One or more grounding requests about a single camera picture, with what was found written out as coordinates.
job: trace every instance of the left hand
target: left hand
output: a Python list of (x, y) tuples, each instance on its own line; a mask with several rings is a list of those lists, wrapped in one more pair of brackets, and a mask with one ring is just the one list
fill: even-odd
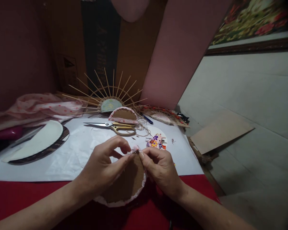
[[(120, 175), (127, 164), (134, 158), (134, 154), (122, 156), (114, 149), (119, 147), (123, 154), (131, 151), (124, 138), (114, 136), (102, 144), (97, 145), (80, 175), (72, 182), (75, 192), (87, 202), (99, 196)], [(111, 163), (110, 156), (119, 160)]]

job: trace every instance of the hand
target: hand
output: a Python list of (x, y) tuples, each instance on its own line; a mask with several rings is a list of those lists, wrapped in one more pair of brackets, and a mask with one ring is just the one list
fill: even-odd
[[(134, 158), (134, 154), (122, 156), (114, 150), (117, 147), (123, 154), (131, 151), (128, 142), (121, 136), (110, 138), (94, 148), (84, 169), (73, 181), (76, 192), (87, 202), (105, 191)], [(111, 163), (110, 156), (119, 160)]]
[(172, 200), (178, 201), (187, 192), (168, 151), (148, 147), (140, 153), (140, 159), (159, 188)]

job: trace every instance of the pink wall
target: pink wall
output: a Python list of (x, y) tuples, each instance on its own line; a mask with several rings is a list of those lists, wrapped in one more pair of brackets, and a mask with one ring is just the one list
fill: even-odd
[(143, 86), (143, 104), (174, 109), (231, 0), (168, 0)]
[(0, 0), (0, 111), (23, 94), (55, 91), (47, 38), (33, 2)]

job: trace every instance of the scissors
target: scissors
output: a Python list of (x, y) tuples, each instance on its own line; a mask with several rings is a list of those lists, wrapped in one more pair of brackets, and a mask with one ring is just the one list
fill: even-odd
[[(113, 123), (90, 123), (90, 122), (84, 122), (84, 124), (88, 124), (88, 125), (92, 125), (92, 126), (96, 126), (96, 127), (106, 127), (109, 129), (112, 129), (117, 135), (121, 135), (121, 136), (131, 136), (136, 134), (136, 130), (134, 128), (135, 125), (130, 125), (130, 124), (122, 124), (122, 123), (118, 123), (118, 122), (113, 122)], [(119, 130), (132, 130), (132, 133), (120, 133)]]

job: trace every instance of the gold scissors handle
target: gold scissors handle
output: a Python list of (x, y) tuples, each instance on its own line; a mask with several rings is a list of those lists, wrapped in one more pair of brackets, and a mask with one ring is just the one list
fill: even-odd
[[(135, 128), (132, 127), (134, 125), (127, 125), (127, 124), (120, 124), (120, 123), (118, 123), (118, 124), (116, 124), (116, 122), (114, 122), (113, 125), (110, 126), (110, 129), (112, 129), (117, 135), (131, 136), (131, 135), (136, 134)], [(125, 130), (125, 131), (132, 130), (133, 132), (132, 133), (120, 133), (119, 130)]]

